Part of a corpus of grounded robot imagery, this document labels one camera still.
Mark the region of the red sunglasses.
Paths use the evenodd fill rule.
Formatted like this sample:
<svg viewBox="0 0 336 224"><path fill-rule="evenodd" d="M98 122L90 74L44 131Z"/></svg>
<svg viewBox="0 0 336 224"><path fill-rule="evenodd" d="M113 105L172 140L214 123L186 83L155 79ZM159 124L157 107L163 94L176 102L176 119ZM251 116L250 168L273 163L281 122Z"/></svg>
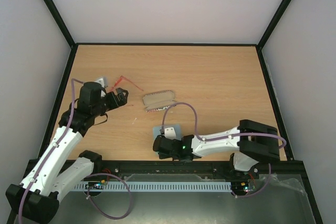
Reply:
<svg viewBox="0 0 336 224"><path fill-rule="evenodd" d="M144 91L142 88L140 88L138 85L136 85L133 81L131 81L129 78L127 78L125 76L120 76L115 81L115 83L113 84L113 86L110 88L110 91L114 91L117 87L119 87L124 82L130 83L131 85L135 86L137 89L139 89L142 92Z"/></svg>

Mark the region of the light blue cleaning cloth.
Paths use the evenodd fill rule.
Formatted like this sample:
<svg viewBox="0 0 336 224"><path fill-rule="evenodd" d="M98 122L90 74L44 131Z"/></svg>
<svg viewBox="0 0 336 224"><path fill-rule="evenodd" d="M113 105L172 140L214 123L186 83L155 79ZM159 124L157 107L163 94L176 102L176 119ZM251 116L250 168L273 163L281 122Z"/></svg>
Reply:
<svg viewBox="0 0 336 224"><path fill-rule="evenodd" d="M153 151L157 153L159 159L172 158L172 152L182 139L181 127L179 124L173 124L165 126L163 133L161 130L160 126L153 128Z"/></svg>

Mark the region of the flag pattern glasses case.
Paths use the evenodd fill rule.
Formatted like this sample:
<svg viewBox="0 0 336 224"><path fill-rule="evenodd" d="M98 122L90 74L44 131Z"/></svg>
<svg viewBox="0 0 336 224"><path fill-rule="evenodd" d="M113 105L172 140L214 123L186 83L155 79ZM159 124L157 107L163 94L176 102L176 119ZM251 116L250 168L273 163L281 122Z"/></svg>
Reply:
<svg viewBox="0 0 336 224"><path fill-rule="evenodd" d="M166 110L175 102L175 93L172 90L153 92L146 94L143 97L143 104L146 112Z"/></svg>

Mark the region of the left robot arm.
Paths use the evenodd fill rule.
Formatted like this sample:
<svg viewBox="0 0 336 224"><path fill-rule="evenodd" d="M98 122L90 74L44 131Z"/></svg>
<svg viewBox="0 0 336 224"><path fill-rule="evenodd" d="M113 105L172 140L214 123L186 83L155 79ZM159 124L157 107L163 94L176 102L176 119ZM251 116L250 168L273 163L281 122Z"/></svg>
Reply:
<svg viewBox="0 0 336 224"><path fill-rule="evenodd" d="M82 152L64 172L61 169L74 147L95 125L95 119L126 105L128 94L122 88L107 92L99 82L85 82L79 98L71 97L69 109L62 114L55 135L37 164L19 185L11 184L6 190L19 223L23 218L49 223L76 184L86 177L103 175L102 156L92 151Z"/></svg>

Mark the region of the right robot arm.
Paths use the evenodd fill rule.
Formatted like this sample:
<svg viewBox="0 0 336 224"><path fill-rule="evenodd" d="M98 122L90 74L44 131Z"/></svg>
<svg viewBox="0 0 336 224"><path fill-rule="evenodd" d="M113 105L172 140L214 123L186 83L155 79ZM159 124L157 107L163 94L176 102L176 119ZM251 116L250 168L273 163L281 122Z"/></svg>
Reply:
<svg viewBox="0 0 336 224"><path fill-rule="evenodd" d="M176 139L174 134L161 133L153 143L159 159L191 162L217 153L230 153L229 172L239 178L258 163L280 161L280 149L287 141L275 127L244 119L230 130L209 135L186 135Z"/></svg>

